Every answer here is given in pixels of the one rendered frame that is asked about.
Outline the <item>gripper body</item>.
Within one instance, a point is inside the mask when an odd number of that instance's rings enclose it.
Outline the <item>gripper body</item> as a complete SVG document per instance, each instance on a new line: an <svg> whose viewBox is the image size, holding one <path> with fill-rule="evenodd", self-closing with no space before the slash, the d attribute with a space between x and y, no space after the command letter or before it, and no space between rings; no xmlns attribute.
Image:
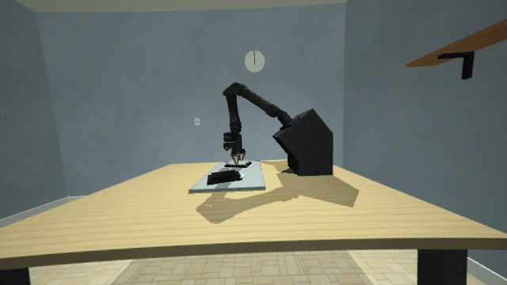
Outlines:
<svg viewBox="0 0 507 285"><path fill-rule="evenodd" d="M236 149L237 149L237 150L232 150L232 151L231 151L231 154L236 154L237 152L238 152L238 153L239 153L239 152L240 152L240 153L244 153L244 152L245 152L245 149L243 149L243 148L242 148L242 142L239 142L239 143L234 142L234 143L236 143Z"/></svg>

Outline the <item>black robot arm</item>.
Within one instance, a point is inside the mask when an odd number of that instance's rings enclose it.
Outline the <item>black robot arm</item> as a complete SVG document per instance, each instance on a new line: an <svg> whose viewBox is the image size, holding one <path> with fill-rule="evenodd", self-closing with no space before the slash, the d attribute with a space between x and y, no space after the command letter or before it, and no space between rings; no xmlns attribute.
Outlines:
<svg viewBox="0 0 507 285"><path fill-rule="evenodd" d="M241 83L234 82L223 91L223 95L226 96L227 99L230 114L229 124L231 129L231 132L223 133L223 140L225 142L223 144L223 148L225 151L228 151L230 148L232 150L237 150L236 143L242 141L242 135L239 134L239 132L241 132L242 125L238 116L237 95L244 97L248 101L252 102L257 107L266 112L267 115L271 117L278 117L277 119L283 124L283 126L280 128L281 130L286 127L290 127L300 119L300 117L292 119L286 112L280 110L279 107L258 96L256 93L248 89L247 86Z"/></svg>

